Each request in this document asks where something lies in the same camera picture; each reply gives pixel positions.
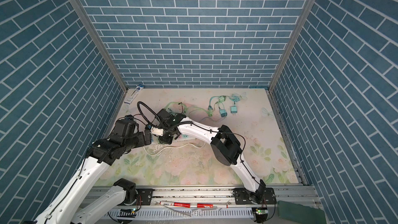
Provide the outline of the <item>white power strip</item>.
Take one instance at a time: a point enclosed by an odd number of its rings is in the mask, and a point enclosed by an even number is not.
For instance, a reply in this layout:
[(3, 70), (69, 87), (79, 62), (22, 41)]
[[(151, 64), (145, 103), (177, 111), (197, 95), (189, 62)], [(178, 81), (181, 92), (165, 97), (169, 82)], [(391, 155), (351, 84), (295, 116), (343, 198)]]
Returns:
[(197, 139), (196, 138), (194, 138), (193, 136), (189, 136), (189, 135), (181, 135), (181, 136), (179, 136), (177, 139), (175, 139), (175, 138), (172, 138), (172, 142), (169, 144), (169, 143), (162, 143), (160, 140), (159, 140), (159, 136), (156, 136), (156, 135), (153, 135), (152, 136), (152, 141), (153, 142), (155, 142), (156, 144), (165, 144), (165, 145), (172, 145), (172, 144), (174, 144), (174, 143), (181, 143), (181, 142), (192, 142), (192, 143), (197, 143)]

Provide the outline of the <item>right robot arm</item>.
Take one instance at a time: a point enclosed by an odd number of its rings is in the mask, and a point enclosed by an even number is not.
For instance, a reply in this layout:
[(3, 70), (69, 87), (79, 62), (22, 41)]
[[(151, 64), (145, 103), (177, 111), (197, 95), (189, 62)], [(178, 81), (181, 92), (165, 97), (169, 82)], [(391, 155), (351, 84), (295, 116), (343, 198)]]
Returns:
[(243, 148), (229, 127), (210, 127), (193, 121), (184, 114), (172, 115), (160, 110), (155, 119), (159, 122), (151, 133), (159, 137), (159, 142), (171, 144), (180, 135), (188, 135), (209, 144), (215, 158), (223, 165), (231, 167), (243, 183), (243, 188), (235, 188), (232, 194), (235, 204), (276, 204), (273, 188), (267, 188), (265, 182), (255, 175), (243, 155)]

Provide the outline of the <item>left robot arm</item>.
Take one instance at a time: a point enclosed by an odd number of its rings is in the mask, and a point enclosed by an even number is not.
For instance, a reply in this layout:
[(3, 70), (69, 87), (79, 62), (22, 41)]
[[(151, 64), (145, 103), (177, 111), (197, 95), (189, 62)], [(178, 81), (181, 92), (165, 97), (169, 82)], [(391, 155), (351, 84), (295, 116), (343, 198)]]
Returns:
[(108, 192), (84, 207), (78, 208), (96, 181), (126, 152), (151, 143), (148, 128), (139, 131), (131, 115), (117, 120), (106, 139), (95, 141), (88, 147), (79, 169), (50, 205), (33, 221), (34, 224), (95, 224), (119, 204), (137, 209), (142, 197), (136, 184), (127, 179), (117, 180)]

